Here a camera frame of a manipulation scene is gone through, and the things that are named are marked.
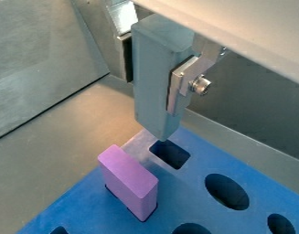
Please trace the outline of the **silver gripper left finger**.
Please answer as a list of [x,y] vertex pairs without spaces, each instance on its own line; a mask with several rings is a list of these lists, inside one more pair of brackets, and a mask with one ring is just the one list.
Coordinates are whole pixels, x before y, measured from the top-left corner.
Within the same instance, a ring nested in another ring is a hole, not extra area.
[[127,81],[134,80],[132,66],[132,24],[138,22],[135,5],[131,0],[103,0],[107,21],[115,38],[119,51],[120,76]]

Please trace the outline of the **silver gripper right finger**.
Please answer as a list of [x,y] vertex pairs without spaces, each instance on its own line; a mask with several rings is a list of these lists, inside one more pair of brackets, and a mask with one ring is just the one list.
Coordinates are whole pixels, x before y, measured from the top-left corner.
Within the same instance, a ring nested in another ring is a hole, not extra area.
[[190,104],[192,93],[207,94],[211,82],[206,79],[207,70],[215,65],[226,53],[226,48],[200,36],[194,35],[192,51],[195,55],[174,68],[170,75],[167,95],[167,112],[176,116]]

